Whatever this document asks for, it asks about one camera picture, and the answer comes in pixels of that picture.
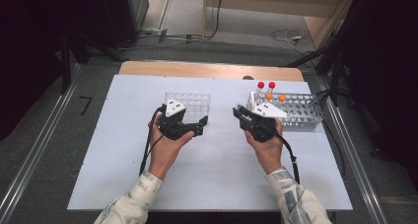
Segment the floor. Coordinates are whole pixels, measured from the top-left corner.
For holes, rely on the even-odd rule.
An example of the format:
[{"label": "floor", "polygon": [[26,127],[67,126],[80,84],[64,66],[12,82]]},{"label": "floor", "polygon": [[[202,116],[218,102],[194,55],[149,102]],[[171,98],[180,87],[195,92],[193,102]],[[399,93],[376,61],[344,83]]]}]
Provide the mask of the floor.
[{"label": "floor", "polygon": [[[195,18],[198,18],[200,8],[198,10],[185,8],[179,11],[179,2],[171,0],[169,4],[163,21],[161,22],[161,18],[155,18],[158,21],[150,21],[149,29],[158,28],[161,22],[161,28],[168,29],[170,35],[200,33],[201,29],[198,29],[200,21],[188,21],[193,18],[178,15],[178,13],[186,15],[187,11],[192,14],[191,12],[194,11]],[[208,12],[208,17],[211,18],[212,11],[208,11],[210,12]],[[263,21],[264,17],[257,16],[256,18],[260,18],[257,21],[263,23],[262,27],[246,25],[241,29],[241,26],[244,26],[243,22],[250,21],[246,18],[250,18],[251,13],[243,17],[243,13],[228,14],[224,10],[221,11],[220,28],[216,37],[210,41],[184,44],[183,40],[167,38],[164,42],[158,43],[157,37],[144,37],[128,49],[120,49],[116,53],[131,60],[215,62],[266,67],[284,65],[301,57],[302,53],[287,42],[272,39],[269,35],[277,30],[298,29],[305,32],[306,26],[298,17],[284,16],[281,21],[274,23],[270,20],[271,17],[265,17],[268,20]],[[235,16],[240,16],[240,18],[232,20]],[[206,31],[211,33],[212,29],[208,27]],[[307,42],[311,38],[307,34],[304,37]],[[298,43],[296,47],[303,51],[314,50],[308,44]],[[74,77],[77,79],[74,82],[74,91],[68,96],[65,110],[59,115],[59,120],[54,124],[54,130],[49,133],[45,146],[40,151],[42,156],[37,161],[31,179],[23,188],[23,193],[18,195],[19,202],[16,203],[14,212],[7,217],[8,223],[93,223],[99,215],[98,212],[66,210],[108,87],[113,75],[117,74],[120,68],[120,62],[112,61],[94,49],[92,56],[89,64],[81,65],[78,76]],[[310,84],[313,93],[322,91],[323,85],[320,82],[328,80],[327,77],[319,78],[314,74],[313,67],[316,64],[317,60],[313,60],[298,67],[303,71],[304,78]],[[0,192],[2,195],[6,194],[11,181],[20,171],[22,164],[36,144],[37,137],[53,112],[56,102],[62,100],[59,96],[60,83],[58,79],[51,85],[28,111],[15,131],[0,141]],[[344,89],[346,86],[341,82],[340,87]],[[87,108],[86,97],[93,98]],[[385,223],[417,223],[418,192],[409,181],[407,172],[397,163],[385,161],[379,156],[371,156],[374,146],[361,117],[355,109],[349,107],[350,104],[346,98],[340,97],[338,100],[340,103],[338,109],[348,127],[348,132],[376,196],[380,200],[386,218]],[[335,223],[374,223],[369,207],[362,196],[360,181],[355,176],[345,150],[341,149],[340,134],[331,119],[332,110],[326,107],[325,112],[325,122],[330,128],[327,134],[331,148],[340,166],[341,174],[347,180],[345,185],[354,208],[352,211],[336,212]],[[261,215],[248,213],[239,217],[228,215],[228,213],[152,212],[149,223],[205,223],[211,220],[217,223],[220,223],[220,220],[224,220],[225,223],[277,223],[278,221],[277,213],[261,213]]]}]

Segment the gray floor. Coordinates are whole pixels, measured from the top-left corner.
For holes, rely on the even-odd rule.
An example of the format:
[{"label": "gray floor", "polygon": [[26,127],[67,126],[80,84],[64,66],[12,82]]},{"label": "gray floor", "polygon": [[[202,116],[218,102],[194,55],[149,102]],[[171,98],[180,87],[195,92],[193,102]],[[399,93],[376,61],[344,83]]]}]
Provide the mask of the gray floor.
[{"label": "gray floor", "polygon": [[[299,58],[301,54],[288,43],[278,42],[267,37],[266,33],[268,35],[270,31],[306,27],[298,22],[300,20],[297,18],[289,18],[291,18],[289,22],[282,21],[281,25],[276,25],[274,28],[248,26],[247,29],[240,30],[243,31],[240,35],[234,34],[239,33],[234,32],[237,29],[234,25],[231,27],[224,25],[220,27],[219,34],[211,41],[177,44],[179,40],[166,39],[163,43],[158,44],[156,37],[145,37],[131,45],[130,49],[118,50],[117,53],[131,60],[215,62],[266,67],[285,65]],[[171,23],[180,23],[180,25],[176,28]],[[192,26],[185,19],[175,21],[175,17],[170,11],[168,11],[165,26],[169,29],[169,34],[200,34],[200,31],[196,29],[197,25]],[[188,32],[189,29],[185,29],[184,26],[194,28],[194,30],[190,29],[190,32]],[[263,37],[260,37],[259,29],[265,29]],[[307,46],[304,50],[312,50],[312,48]],[[318,77],[312,70],[316,63],[317,60],[313,60],[313,62],[299,67],[303,70],[304,78],[310,84],[313,93],[320,91]],[[108,57],[94,52],[89,64],[83,66],[79,83],[71,100],[52,133],[44,154],[9,223],[93,223],[99,215],[98,212],[67,211],[66,207],[77,179],[77,172],[81,168],[100,116],[111,79],[113,75],[117,74],[120,64],[120,62],[112,61]],[[51,85],[28,111],[15,131],[9,137],[0,141],[0,192],[2,195],[5,194],[10,181],[19,171],[55,106],[59,97],[60,83],[61,81],[58,79]],[[84,115],[81,115],[81,113],[85,108],[86,100],[80,99],[80,96],[93,97],[92,103]],[[345,98],[339,98],[339,101],[353,143],[372,181],[377,196],[383,201],[382,207],[388,223],[418,223],[416,221],[418,220],[418,213],[416,212],[418,192],[410,182],[407,172],[397,163],[386,162],[379,156],[370,156],[374,146],[361,118],[356,110],[348,109]],[[326,116],[325,122],[331,128],[331,133],[327,132],[327,134],[337,164],[342,169],[342,161],[338,155],[337,146],[330,134],[336,137],[338,144],[340,142],[329,115]],[[346,188],[354,210],[337,212],[337,223],[372,223],[368,208],[345,156],[344,161],[346,166],[345,178],[348,181]],[[240,215],[230,213],[150,214],[150,223],[213,223],[215,220],[220,223],[220,219],[225,220],[226,223],[276,223],[277,213],[246,213]]]}]

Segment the white table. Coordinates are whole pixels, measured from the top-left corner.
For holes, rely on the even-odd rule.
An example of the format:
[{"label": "white table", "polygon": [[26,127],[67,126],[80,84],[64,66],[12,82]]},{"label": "white table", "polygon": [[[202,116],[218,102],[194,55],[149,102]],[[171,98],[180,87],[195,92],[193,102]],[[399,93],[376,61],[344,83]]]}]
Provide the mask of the white table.
[{"label": "white table", "polygon": [[[180,151],[153,210],[269,211],[276,200],[244,139],[232,108],[244,104],[257,81],[116,75],[86,154],[68,209],[101,210],[135,183],[147,139],[147,123],[165,92],[209,93],[209,124]],[[276,82],[276,92],[310,93],[304,82]],[[320,125],[285,131],[298,157],[301,184],[328,210],[352,205]],[[293,174],[289,154],[282,163]]]}]

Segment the person's right hand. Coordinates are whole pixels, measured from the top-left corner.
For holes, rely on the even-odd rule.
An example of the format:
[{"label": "person's right hand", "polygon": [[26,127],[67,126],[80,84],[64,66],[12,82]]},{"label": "person's right hand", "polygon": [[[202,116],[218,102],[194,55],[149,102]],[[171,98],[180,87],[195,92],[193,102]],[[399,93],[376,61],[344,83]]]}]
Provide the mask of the person's right hand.
[{"label": "person's right hand", "polygon": [[[277,118],[276,128],[281,136],[283,132],[283,125]],[[252,137],[252,134],[249,131],[245,131],[244,133],[246,142],[254,149],[258,162],[266,174],[270,174],[282,166],[281,156],[283,142],[277,136],[260,143],[254,140],[254,137]]]}]

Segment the forearm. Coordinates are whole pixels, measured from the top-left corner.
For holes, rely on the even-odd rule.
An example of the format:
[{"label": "forearm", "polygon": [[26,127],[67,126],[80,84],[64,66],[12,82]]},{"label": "forearm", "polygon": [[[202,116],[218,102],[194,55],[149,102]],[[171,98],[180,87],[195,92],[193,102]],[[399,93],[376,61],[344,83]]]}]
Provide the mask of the forearm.
[{"label": "forearm", "polygon": [[298,185],[285,168],[266,176],[286,223],[330,223],[317,197]]},{"label": "forearm", "polygon": [[120,196],[102,211],[95,224],[145,223],[162,184],[163,181],[144,172],[129,193]]}]

